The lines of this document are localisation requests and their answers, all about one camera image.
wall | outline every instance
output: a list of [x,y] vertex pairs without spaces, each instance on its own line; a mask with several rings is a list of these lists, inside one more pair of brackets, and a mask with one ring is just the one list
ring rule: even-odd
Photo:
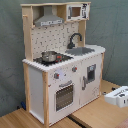
[[[90,1],[86,44],[106,48],[103,79],[128,85],[128,1]],[[51,1],[36,0],[36,3],[43,2]],[[0,0],[0,116],[14,111],[21,101],[25,101],[22,66],[25,54],[20,7],[23,3],[35,3],[35,0]]]

oven window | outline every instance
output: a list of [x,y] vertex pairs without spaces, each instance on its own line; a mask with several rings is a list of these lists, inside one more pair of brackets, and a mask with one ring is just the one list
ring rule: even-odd
[[56,111],[73,103],[73,85],[56,92]]

white cabinet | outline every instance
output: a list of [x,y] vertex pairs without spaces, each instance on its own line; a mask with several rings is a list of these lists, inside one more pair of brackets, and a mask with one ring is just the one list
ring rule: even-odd
[[82,61],[80,107],[99,96],[102,54]]

countertop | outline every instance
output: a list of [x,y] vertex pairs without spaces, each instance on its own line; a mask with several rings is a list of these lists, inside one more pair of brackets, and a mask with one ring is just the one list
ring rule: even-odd
[[48,72],[48,71],[50,71],[52,69],[56,69],[56,68],[58,68],[60,66],[64,66],[64,65],[67,65],[67,64],[70,64],[70,63],[81,61],[83,59],[87,59],[87,58],[90,58],[90,57],[93,57],[93,56],[96,56],[98,54],[101,54],[101,53],[105,52],[105,48],[103,48],[101,46],[97,46],[97,45],[87,45],[86,44],[86,48],[94,49],[95,51],[94,52],[90,52],[90,53],[85,54],[85,55],[82,55],[82,56],[74,56],[74,55],[71,55],[71,54],[67,54],[67,53],[65,53],[65,51],[61,51],[61,52],[56,51],[57,53],[61,53],[61,54],[73,57],[73,59],[70,59],[70,60],[67,60],[67,61],[64,61],[64,62],[61,62],[61,63],[57,63],[57,64],[51,65],[49,67],[46,67],[46,66],[41,65],[41,64],[38,64],[36,62],[29,61],[27,59],[24,59],[22,62],[24,62],[24,63],[26,63],[28,65],[31,65],[31,66],[39,69],[39,70]]

toy kitchen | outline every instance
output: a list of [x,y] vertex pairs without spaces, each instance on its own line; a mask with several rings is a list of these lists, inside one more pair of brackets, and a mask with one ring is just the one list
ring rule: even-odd
[[105,49],[85,44],[90,4],[21,5],[26,110],[46,127],[101,95]]

